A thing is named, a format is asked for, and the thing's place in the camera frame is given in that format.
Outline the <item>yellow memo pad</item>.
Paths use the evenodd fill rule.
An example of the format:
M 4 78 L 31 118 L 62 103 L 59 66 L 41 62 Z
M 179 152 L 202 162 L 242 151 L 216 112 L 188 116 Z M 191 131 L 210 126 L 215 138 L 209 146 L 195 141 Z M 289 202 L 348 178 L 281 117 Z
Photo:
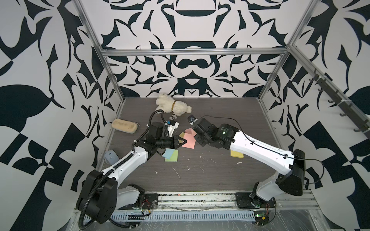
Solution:
M 184 138 L 184 135 L 185 135 L 185 133 L 182 132 L 178 136 L 181 137 L 181 138 Z

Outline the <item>small pink memo pad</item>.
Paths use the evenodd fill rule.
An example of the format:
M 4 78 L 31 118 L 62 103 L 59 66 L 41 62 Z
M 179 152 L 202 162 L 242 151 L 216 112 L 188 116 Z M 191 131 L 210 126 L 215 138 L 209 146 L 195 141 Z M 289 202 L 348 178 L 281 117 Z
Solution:
M 196 135 L 195 131 L 194 131 L 192 128 L 189 128 L 189 129 L 185 130 L 185 133 L 186 133 L 186 134 L 191 134 L 191 135 L 193 135 L 193 136 L 195 136 L 195 135 Z

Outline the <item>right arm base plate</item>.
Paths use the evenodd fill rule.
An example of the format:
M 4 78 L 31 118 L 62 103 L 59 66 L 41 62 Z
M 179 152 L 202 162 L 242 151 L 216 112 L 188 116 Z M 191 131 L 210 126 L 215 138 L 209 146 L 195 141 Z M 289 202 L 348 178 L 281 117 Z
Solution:
M 251 193 L 235 193 L 237 207 L 239 209 L 260 209 L 260 208 L 275 208 L 276 201 L 272 198 L 265 201 L 257 196 L 256 192 Z

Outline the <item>torn pink memo page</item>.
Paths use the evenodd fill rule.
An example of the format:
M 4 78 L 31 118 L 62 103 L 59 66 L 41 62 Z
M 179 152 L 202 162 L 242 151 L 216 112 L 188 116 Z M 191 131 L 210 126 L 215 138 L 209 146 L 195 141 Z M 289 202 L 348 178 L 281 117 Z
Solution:
M 184 148 L 194 149 L 196 140 L 194 138 L 194 135 L 185 133 L 184 139 L 187 141 L 185 144 L 182 145 Z

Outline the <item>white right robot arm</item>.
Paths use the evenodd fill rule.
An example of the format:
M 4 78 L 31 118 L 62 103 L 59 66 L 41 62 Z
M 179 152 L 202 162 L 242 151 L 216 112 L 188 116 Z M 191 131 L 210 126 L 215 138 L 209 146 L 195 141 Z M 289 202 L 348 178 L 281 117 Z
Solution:
M 259 141 L 246 133 L 241 127 L 222 124 L 219 127 L 206 118 L 189 116 L 188 121 L 195 131 L 195 139 L 201 145 L 236 151 L 258 160 L 276 172 L 263 182 L 257 182 L 252 193 L 244 201 L 249 208 L 258 208 L 275 196 L 290 194 L 302 196 L 304 190 L 305 153 L 299 149 L 287 151 Z

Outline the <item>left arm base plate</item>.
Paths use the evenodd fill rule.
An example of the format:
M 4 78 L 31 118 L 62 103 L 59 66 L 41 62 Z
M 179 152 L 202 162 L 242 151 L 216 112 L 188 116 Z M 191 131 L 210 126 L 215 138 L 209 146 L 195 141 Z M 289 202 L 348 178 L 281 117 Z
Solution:
M 152 210 L 158 206 L 159 194 L 158 193 L 145 193 L 140 196 L 138 202 L 132 205 L 126 205 L 118 208 L 118 210 Z

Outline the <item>green memo pad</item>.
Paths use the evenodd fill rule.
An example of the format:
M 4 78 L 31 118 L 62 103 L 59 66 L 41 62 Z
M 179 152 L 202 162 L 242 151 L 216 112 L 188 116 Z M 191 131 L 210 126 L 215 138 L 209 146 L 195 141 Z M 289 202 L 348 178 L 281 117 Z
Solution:
M 178 160 L 178 150 L 175 150 L 170 159 L 165 159 L 165 162 L 177 162 Z

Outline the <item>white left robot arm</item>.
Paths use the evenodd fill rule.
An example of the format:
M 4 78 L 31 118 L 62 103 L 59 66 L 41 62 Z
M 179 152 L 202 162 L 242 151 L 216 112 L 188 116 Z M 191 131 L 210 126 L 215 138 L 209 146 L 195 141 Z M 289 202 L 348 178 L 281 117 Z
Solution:
M 169 151 L 187 143 L 185 139 L 173 135 L 178 126 L 178 122 L 174 120 L 151 123 L 143 135 L 133 142 L 129 154 L 102 171 L 93 170 L 88 174 L 76 203 L 76 209 L 80 211 L 81 230 L 95 221 L 105 223 L 119 208 L 142 207 L 145 194 L 143 188 L 135 184 L 123 189 L 119 186 L 135 169 L 158 153 L 158 150 Z

